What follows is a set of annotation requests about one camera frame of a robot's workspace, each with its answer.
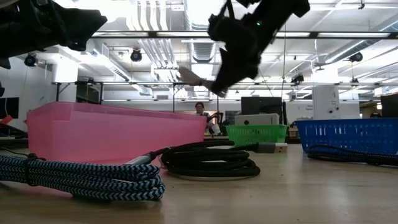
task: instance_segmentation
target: table surface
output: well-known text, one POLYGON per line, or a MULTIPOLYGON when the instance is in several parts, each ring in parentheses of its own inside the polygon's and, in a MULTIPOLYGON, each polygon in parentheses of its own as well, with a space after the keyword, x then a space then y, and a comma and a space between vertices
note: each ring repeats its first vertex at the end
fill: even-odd
POLYGON ((162 174, 159 202, 94 203, 43 187, 0 184, 0 223, 397 223, 398 169, 251 154, 261 174, 198 182, 162 174))

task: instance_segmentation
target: pink plastic bin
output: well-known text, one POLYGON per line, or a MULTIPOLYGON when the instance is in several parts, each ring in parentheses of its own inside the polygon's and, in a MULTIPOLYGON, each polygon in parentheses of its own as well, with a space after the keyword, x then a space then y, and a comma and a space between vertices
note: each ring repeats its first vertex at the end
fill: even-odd
POLYGON ((28 112, 29 149, 52 161, 128 161, 168 146, 203 141, 206 118, 54 102, 28 112))

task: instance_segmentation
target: blue and white braided cable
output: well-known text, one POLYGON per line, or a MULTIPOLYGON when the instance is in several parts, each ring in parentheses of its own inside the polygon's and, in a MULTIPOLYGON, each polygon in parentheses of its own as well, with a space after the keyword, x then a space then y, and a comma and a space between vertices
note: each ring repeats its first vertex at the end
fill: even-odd
MULTIPOLYGON (((0 181, 27 184, 24 161, 20 157, 0 156, 0 181)), ((100 200, 158 200, 165 191, 159 171, 153 165, 29 162, 30 184, 100 200)))

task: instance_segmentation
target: green plastic basket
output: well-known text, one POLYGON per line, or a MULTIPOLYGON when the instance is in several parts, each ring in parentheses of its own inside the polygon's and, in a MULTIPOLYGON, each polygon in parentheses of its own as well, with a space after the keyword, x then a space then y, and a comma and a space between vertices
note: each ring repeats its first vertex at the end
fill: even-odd
POLYGON ((287 126, 227 126, 226 129, 235 146, 246 146, 258 142, 285 142, 287 126))

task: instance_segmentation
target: blue plastic basket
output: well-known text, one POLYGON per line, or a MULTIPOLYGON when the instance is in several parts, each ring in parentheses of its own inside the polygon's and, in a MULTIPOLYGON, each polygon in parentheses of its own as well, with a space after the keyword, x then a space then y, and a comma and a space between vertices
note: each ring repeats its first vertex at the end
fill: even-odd
MULTIPOLYGON (((296 121, 304 152, 315 144, 397 154, 398 118, 296 121)), ((322 151, 335 151, 317 148, 322 151)))

